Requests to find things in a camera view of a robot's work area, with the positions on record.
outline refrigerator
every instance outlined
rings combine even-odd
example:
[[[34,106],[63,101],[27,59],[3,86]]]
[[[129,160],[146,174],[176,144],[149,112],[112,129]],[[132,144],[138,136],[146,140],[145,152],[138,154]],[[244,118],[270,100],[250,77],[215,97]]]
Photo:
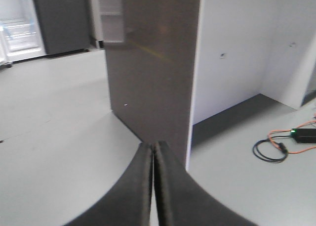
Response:
[[[0,0],[0,65],[43,55],[33,0]]]

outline concrete floor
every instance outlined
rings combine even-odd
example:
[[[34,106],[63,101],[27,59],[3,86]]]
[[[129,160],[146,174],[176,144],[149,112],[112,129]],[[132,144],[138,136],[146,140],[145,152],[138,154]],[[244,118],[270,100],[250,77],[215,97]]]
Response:
[[[290,154],[280,164],[261,161],[251,151],[269,131],[294,128],[315,112],[315,100],[296,111],[258,95],[219,113],[194,126],[189,173],[209,194],[260,226],[315,226],[316,149]],[[312,146],[281,142],[289,151]],[[279,157],[269,144],[260,148]]]
[[[140,142],[111,112],[101,50],[0,69],[0,97],[0,226],[63,225],[111,188]],[[189,173],[261,226],[314,226],[316,150],[281,164],[251,153],[314,112],[314,101],[295,111],[257,96],[209,118],[194,127]]]
[[[112,114],[102,50],[0,70],[0,225],[60,226],[121,176],[139,140]]]

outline white cabinet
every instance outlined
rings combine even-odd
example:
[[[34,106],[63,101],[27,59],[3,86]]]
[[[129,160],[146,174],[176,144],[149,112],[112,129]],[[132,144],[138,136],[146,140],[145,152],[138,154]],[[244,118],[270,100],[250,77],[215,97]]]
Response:
[[[259,93],[300,107],[316,60],[315,1],[201,0],[194,124]]]

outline dark gray cabinet panel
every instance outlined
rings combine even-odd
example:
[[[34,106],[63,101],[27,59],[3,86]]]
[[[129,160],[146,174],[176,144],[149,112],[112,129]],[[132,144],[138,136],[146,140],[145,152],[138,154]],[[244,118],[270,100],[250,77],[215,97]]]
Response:
[[[114,113],[186,161],[199,0],[123,0],[126,41],[106,46]]]
[[[34,0],[47,54],[89,48],[85,0]]]

